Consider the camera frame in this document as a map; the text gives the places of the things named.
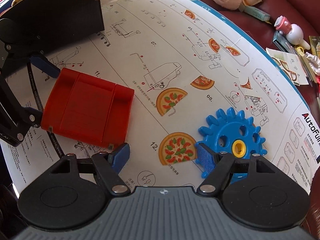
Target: black cable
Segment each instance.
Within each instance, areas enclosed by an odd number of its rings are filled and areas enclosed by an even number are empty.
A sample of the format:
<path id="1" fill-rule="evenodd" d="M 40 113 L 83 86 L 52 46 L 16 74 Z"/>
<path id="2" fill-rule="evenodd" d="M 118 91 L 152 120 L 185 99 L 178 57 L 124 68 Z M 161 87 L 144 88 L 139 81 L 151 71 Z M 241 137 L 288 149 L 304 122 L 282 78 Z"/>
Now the black cable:
<path id="1" fill-rule="evenodd" d="M 30 62 L 27 63 L 27 68 L 28 68 L 28 75 L 29 75 L 30 85 L 31 85 L 31 88 L 32 88 L 32 93 L 33 93 L 33 96 L 35 98 L 38 110 L 43 112 L 44 108 L 43 108 L 43 105 L 41 103 L 41 99 L 40 99 L 40 96 L 39 96 L 39 93 L 38 93 L 38 90 L 37 90 L 35 79 L 33 77 L 33 72 L 32 72 L 32 68 L 31 68 L 31 63 Z M 61 148 L 60 144 L 58 143 L 58 140 L 57 140 L 56 136 L 54 135 L 54 133 L 51 133 L 51 132 L 48 132 L 48 131 L 47 131 L 47 133 L 48 133 L 48 136 L 50 138 L 50 141 L 51 141 L 56 153 L 58 154 L 59 158 L 62 158 L 65 154 L 63 153 L 62 148 Z"/>

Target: blue table edge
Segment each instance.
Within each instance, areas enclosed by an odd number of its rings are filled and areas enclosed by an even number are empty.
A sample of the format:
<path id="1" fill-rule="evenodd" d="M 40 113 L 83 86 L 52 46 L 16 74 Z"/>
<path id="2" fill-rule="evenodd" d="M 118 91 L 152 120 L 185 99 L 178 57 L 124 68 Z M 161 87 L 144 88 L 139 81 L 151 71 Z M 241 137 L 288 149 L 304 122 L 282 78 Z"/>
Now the blue table edge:
<path id="1" fill-rule="evenodd" d="M 230 21 L 228 18 L 223 16 L 221 13 L 210 7 L 209 5 L 205 4 L 204 2 L 201 2 L 200 0 L 190 0 L 191 2 L 194 2 L 195 4 L 201 6 L 202 8 L 206 9 L 216 17 L 218 17 L 220 20 L 228 24 L 231 28 L 233 28 L 236 32 L 238 32 L 242 37 L 244 37 L 248 42 L 250 42 L 258 51 L 262 53 L 263 56 L 265 56 L 278 70 L 279 72 L 285 77 L 285 79 L 289 82 L 289 84 L 293 87 L 293 89 L 297 92 L 297 94 L 300 96 L 308 110 L 310 111 L 310 108 L 303 98 L 303 96 L 300 94 L 299 90 L 296 88 L 296 86 L 290 81 L 288 76 L 284 73 L 284 71 L 276 64 L 276 62 L 269 56 L 269 54 L 253 39 L 251 38 L 247 33 L 245 33 L 242 29 L 240 29 L 237 25 L 235 25 L 232 21 Z"/>

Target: instruction sheet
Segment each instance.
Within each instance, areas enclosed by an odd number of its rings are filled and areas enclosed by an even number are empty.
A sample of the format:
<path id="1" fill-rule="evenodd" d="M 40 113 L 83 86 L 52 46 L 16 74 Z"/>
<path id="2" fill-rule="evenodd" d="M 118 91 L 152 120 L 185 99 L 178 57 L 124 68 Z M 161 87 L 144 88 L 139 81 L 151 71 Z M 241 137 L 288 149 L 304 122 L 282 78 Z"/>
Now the instruction sheet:
<path id="1" fill-rule="evenodd" d="M 101 0 L 101 7 L 104 31 L 47 58 L 135 90 L 126 136 L 131 155 L 120 173 L 130 189 L 198 187 L 198 128 L 219 108 L 233 107 L 261 126 L 265 157 L 310 192 L 320 162 L 319 127 L 294 85 L 245 33 L 190 0 Z M 7 82 L 22 106 L 39 108 L 55 79 L 32 66 Z M 184 145 L 186 157 L 164 156 L 166 145 Z M 87 158 L 106 150 L 37 128 L 18 147 L 3 141 L 1 147 L 18 192 L 62 153 Z"/>

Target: blue gear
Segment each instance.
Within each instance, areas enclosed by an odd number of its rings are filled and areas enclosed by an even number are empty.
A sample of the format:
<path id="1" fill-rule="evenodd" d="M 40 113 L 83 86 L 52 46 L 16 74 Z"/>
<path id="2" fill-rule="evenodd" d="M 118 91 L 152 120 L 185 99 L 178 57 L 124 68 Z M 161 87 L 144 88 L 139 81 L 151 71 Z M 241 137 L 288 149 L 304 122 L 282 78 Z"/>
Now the blue gear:
<path id="1" fill-rule="evenodd" d="M 243 110 L 236 114 L 232 107 L 227 110 L 227 114 L 222 109 L 219 109 L 216 115 L 217 118 L 212 115 L 206 118 L 209 127 L 202 126 L 198 129 L 199 133 L 204 136 L 203 141 L 196 143 L 198 157 L 196 163 L 201 164 L 205 170 L 202 173 L 202 178 L 206 178 L 210 174 L 215 168 L 215 163 L 211 154 L 202 147 L 198 147 L 199 143 L 204 143 L 217 153 L 232 153 L 233 142 L 242 140 L 246 145 L 246 152 L 242 158 L 249 159 L 253 153 L 267 154 L 267 150 L 262 148 L 262 144 L 266 139 L 259 135 L 261 127 L 253 126 L 253 117 L 246 119 Z M 233 181 L 244 176 L 246 176 L 246 173 L 236 173 L 233 176 Z"/>

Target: pizza illustration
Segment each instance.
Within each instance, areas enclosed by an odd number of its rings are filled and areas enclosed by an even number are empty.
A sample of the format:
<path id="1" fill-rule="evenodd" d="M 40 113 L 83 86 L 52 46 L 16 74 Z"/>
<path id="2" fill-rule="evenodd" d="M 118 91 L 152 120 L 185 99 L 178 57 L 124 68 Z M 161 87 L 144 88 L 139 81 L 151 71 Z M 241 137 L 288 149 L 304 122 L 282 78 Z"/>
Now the pizza illustration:
<path id="1" fill-rule="evenodd" d="M 204 76 L 198 76 L 195 80 L 191 82 L 191 86 L 203 90 L 209 89 L 213 87 L 213 85 L 214 81 Z"/>
<path id="2" fill-rule="evenodd" d="M 220 45 L 214 40 L 214 39 L 210 39 L 208 41 L 210 48 L 215 52 L 218 53 L 219 49 L 220 49 Z"/>
<path id="3" fill-rule="evenodd" d="M 183 132 L 166 136 L 159 146 L 159 159 L 162 165 L 186 162 L 196 159 L 196 140 Z"/>
<path id="4" fill-rule="evenodd" d="M 180 88 L 168 88 L 162 91 L 157 97 L 157 110 L 161 116 L 164 116 L 172 107 L 184 98 L 188 93 Z"/>
<path id="5" fill-rule="evenodd" d="M 241 53 L 239 51 L 237 51 L 235 48 L 233 47 L 229 47 L 226 46 L 226 49 L 229 50 L 229 52 L 231 53 L 232 56 L 239 56 L 241 55 Z"/>
<path id="6" fill-rule="evenodd" d="M 195 14 L 190 10 L 185 10 L 184 14 L 186 16 L 188 16 L 189 18 L 191 18 L 191 19 L 195 19 L 196 18 Z"/>
<path id="7" fill-rule="evenodd" d="M 240 87 L 242 87 L 242 88 L 247 88 L 247 89 L 252 89 L 252 88 L 251 88 L 250 81 L 249 81 L 249 78 L 248 78 L 248 82 L 247 82 L 246 84 L 244 84 L 244 85 L 240 85 Z"/>

